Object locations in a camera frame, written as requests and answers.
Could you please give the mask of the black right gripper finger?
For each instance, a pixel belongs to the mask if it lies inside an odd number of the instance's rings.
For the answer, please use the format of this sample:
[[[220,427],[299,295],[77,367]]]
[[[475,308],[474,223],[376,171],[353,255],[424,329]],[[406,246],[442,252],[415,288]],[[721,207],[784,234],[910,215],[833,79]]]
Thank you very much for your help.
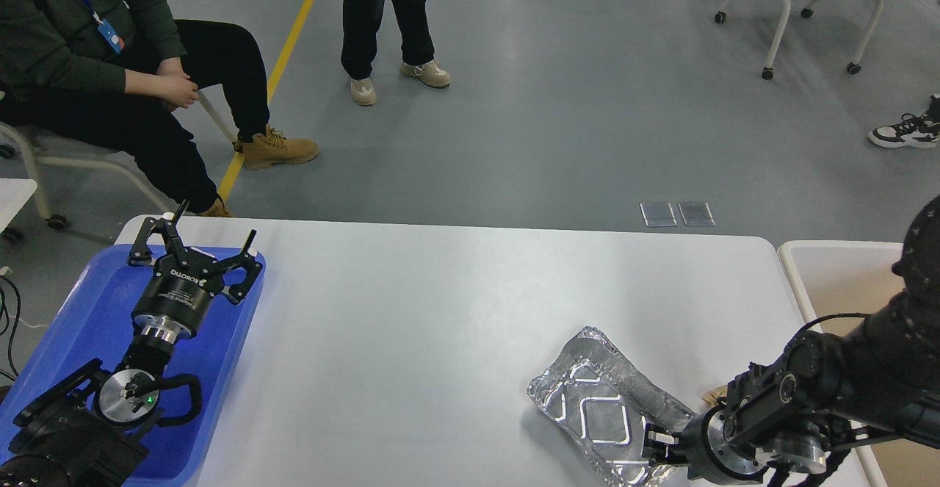
[[[666,429],[644,429],[643,457],[652,466],[687,467],[681,433]]]

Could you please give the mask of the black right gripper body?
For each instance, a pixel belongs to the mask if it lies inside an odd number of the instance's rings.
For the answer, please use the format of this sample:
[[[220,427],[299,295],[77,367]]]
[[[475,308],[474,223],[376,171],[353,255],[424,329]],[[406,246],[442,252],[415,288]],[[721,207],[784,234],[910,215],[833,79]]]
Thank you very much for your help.
[[[686,477],[715,485],[762,484],[768,467],[731,447],[724,434],[724,418],[724,409],[716,406],[691,419],[679,434],[679,448],[687,460]]]

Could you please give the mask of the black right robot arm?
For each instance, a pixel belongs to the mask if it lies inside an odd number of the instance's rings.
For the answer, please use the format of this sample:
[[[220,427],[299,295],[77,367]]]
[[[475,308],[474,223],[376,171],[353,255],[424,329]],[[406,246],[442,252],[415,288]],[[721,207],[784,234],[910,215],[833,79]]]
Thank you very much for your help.
[[[646,427],[643,457],[691,480],[819,486],[855,447],[938,447],[939,202],[914,218],[893,273],[904,287],[845,336],[802,326],[775,363],[750,364],[682,431]]]

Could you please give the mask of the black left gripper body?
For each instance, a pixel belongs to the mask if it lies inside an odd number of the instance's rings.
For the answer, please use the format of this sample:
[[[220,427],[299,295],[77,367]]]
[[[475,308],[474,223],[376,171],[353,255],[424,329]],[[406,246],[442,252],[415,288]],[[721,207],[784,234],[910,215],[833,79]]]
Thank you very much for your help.
[[[181,266],[172,256],[154,264],[153,276],[132,309],[137,334],[158,339],[194,339],[215,295],[224,289],[224,274],[207,257]]]

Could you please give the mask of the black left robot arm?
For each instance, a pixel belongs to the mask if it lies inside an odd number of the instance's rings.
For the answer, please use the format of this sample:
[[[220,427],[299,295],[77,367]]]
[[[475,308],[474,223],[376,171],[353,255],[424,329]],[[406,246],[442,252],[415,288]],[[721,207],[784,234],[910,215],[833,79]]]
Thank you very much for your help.
[[[184,244],[178,213],[99,253],[2,406],[4,486],[181,486],[205,456],[263,257]]]

